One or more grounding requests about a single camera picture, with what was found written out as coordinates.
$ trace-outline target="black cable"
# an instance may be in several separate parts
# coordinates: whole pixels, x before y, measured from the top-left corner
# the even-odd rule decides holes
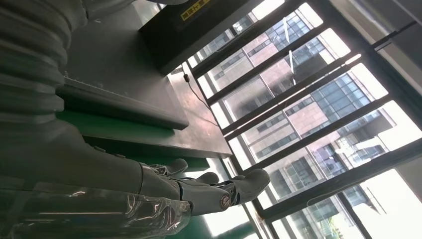
[[[198,96],[198,94],[194,91],[194,89],[192,88],[192,86],[191,86],[191,79],[189,79],[189,75],[188,74],[186,74],[185,73],[185,70],[183,70],[183,78],[185,79],[185,81],[188,83],[188,85],[189,85],[189,88],[191,88],[191,91],[192,91],[192,93],[194,93],[194,95],[198,98],[198,100],[199,101],[201,101],[203,104],[204,104],[204,106],[208,109],[208,110],[210,110],[211,111],[211,108]],[[215,124],[214,122],[212,122],[212,121],[209,121],[209,120],[207,120],[208,122],[210,122],[210,123],[212,123],[213,125],[215,125],[215,126],[217,126],[217,127],[219,127],[218,126],[218,124]]]
[[[201,100],[201,98],[199,98],[199,96],[197,95],[197,93],[194,91],[194,89],[191,86],[191,83],[188,82],[189,88],[191,88],[191,91],[195,94],[195,96],[198,98],[198,100],[200,100],[202,102],[202,104],[204,104],[205,107],[207,107],[209,110],[211,110],[211,108],[203,101]]]

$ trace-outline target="transparent plastic sheet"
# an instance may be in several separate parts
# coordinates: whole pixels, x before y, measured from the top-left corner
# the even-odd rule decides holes
[[[164,238],[190,214],[188,202],[123,192],[45,183],[32,191],[0,188],[1,239]]]

